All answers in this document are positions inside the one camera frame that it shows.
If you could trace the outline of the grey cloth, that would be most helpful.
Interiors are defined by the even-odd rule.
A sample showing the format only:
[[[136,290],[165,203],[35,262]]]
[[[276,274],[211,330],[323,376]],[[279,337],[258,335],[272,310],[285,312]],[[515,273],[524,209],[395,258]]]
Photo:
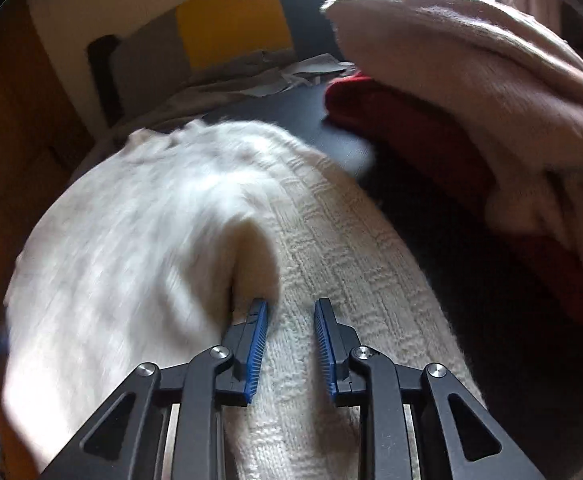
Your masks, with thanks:
[[[181,84],[145,112],[123,118],[114,132],[127,136],[142,128],[170,131],[228,104],[317,86],[354,70],[353,63],[329,53],[289,62],[270,52],[256,52],[208,70],[192,84]]]

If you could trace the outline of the red garment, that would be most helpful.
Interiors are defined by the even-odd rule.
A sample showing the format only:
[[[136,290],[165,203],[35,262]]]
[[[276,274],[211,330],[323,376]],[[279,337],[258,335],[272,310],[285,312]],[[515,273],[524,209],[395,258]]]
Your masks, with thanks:
[[[333,81],[328,119],[391,146],[410,164],[468,204],[482,204],[495,177],[465,128],[451,114],[362,73]]]

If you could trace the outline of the yellow grey black cushion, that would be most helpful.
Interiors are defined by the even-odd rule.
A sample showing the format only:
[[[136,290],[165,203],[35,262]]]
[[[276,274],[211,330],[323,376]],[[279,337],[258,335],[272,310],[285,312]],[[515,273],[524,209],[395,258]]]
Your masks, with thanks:
[[[108,126],[145,114],[188,87],[321,54],[343,58],[326,0],[187,0],[126,37],[87,47]]]

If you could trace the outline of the white knitted sweater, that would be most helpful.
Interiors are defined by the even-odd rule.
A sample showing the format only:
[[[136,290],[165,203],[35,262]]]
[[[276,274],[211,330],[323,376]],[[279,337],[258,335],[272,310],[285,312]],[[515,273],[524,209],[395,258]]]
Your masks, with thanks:
[[[328,401],[317,361],[319,298],[393,361],[474,387],[410,249],[327,156],[263,122],[142,129],[46,211],[12,274],[3,402],[37,466],[137,364],[192,359],[259,297],[256,399],[225,423],[241,479],[357,476],[357,413]]]

